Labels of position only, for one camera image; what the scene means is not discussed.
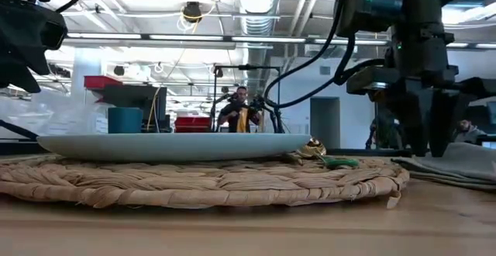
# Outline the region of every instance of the teal container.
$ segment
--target teal container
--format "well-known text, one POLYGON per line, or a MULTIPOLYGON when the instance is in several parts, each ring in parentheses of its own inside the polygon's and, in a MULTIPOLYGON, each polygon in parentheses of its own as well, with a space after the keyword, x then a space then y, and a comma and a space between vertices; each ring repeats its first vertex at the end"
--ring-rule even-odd
POLYGON ((108 108, 108 117, 108 133, 141 133, 141 109, 108 108))

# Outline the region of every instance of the wooden table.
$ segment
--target wooden table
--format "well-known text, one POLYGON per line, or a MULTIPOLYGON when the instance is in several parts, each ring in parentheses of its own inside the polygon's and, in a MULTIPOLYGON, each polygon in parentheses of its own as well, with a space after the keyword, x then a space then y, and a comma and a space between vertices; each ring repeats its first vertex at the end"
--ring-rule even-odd
POLYGON ((96 210, 0 196, 0 247, 2 256, 496 255, 496 195, 412 181, 385 207, 96 210))

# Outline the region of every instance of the woven placemat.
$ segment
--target woven placemat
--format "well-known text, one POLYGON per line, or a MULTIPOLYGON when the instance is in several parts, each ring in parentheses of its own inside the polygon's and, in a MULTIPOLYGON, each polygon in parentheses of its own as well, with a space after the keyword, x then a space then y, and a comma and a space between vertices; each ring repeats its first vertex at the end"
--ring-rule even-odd
POLYGON ((408 172, 388 158, 355 157, 358 168, 324 168, 294 155, 197 164, 111 164, 54 155, 0 160, 0 192, 29 201, 103 208, 148 205, 297 206, 389 195, 396 205, 408 172))

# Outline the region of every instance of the man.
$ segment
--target man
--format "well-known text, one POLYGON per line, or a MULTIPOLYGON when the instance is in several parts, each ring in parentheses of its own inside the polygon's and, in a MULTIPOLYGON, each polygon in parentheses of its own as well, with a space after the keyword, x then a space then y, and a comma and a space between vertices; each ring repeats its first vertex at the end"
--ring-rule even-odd
POLYGON ((469 120, 462 120, 459 122, 459 132, 456 135, 455 142, 459 143, 470 143, 476 144, 477 138, 479 136, 485 135, 486 133, 482 130, 479 130, 477 126, 472 125, 472 122, 469 120))
POLYGON ((220 111, 219 125, 227 122, 230 133, 249 133, 250 120, 258 125, 260 115, 255 109, 246 105, 246 98, 248 97, 246 87, 239 86, 236 95, 236 100, 220 111))

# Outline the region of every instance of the gray cloth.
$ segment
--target gray cloth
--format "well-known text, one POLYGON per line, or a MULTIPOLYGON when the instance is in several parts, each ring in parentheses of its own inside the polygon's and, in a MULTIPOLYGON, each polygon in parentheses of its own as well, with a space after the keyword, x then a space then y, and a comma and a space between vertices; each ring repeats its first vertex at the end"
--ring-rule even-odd
POLYGON ((483 130, 479 130, 477 126, 471 126, 467 132, 460 132, 456 135, 456 143, 472 143, 477 142, 477 137, 485 135, 483 130))
POLYGON ((496 150, 466 143, 450 144, 443 157, 395 160, 413 178, 496 192, 496 150))

